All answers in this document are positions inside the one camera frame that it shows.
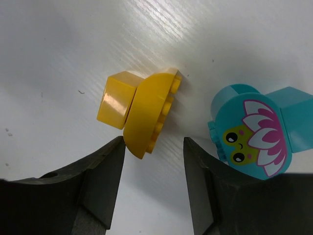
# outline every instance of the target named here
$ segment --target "printed face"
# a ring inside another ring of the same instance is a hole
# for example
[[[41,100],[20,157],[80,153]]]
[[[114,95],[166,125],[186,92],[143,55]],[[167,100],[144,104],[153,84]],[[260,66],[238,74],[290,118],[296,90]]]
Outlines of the printed face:
[[[246,165],[256,162],[259,150],[248,145],[252,134],[252,131],[245,125],[236,126],[225,131],[223,135],[224,143],[235,147],[235,150],[230,155],[230,160],[233,164]]]

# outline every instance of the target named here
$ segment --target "black eye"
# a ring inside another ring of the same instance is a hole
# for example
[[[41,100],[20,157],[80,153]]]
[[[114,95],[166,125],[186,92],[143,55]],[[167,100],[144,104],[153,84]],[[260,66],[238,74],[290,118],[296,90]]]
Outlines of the black eye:
[[[235,153],[233,159],[235,162],[241,163],[245,159],[245,156],[242,153]]]
[[[229,143],[234,143],[237,141],[237,139],[238,139],[238,136],[236,133],[230,132],[226,135],[226,140]]]

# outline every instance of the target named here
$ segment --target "flower petal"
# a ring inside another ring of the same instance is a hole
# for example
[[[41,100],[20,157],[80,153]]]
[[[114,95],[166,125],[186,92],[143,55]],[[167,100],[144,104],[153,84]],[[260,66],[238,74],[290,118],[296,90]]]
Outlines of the flower petal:
[[[261,130],[258,130],[248,141],[248,145],[252,148],[257,149],[270,149],[273,148],[278,142],[275,143],[269,143],[263,141],[263,137],[270,131],[275,131],[273,128],[263,128]]]
[[[268,165],[275,161],[282,150],[275,155],[269,155],[267,150],[260,150],[257,165]]]
[[[253,132],[256,132],[261,128],[259,122],[262,120],[271,120],[269,117],[259,115],[259,114],[252,114],[248,115],[243,119],[244,124]]]
[[[280,169],[283,167],[285,160],[286,160],[286,156],[284,155],[283,159],[281,160],[279,164],[271,163],[271,164],[263,166],[263,169],[266,175],[273,176],[277,174],[280,171]]]
[[[272,110],[266,105],[257,100],[247,100],[244,102],[244,108],[247,115],[258,114],[259,109],[265,109],[272,113]]]

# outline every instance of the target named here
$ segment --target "pink and white flower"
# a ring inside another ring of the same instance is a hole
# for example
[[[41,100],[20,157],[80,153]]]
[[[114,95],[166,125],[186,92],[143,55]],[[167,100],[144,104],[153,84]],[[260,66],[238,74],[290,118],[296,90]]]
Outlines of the pink and white flower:
[[[244,109],[243,123],[253,132],[247,144],[260,150],[257,165],[263,167],[267,176],[274,176],[284,166],[288,154],[279,118],[258,100],[245,100]]]

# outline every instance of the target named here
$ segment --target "smiling cartoon face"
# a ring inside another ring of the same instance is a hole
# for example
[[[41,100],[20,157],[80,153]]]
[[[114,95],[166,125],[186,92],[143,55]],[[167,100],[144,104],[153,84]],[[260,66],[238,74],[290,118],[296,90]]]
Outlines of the smiling cartoon face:
[[[259,150],[251,148],[247,143],[253,132],[245,125],[228,129],[223,135],[223,142],[235,148],[231,152],[230,160],[235,165],[246,165],[257,160]]]

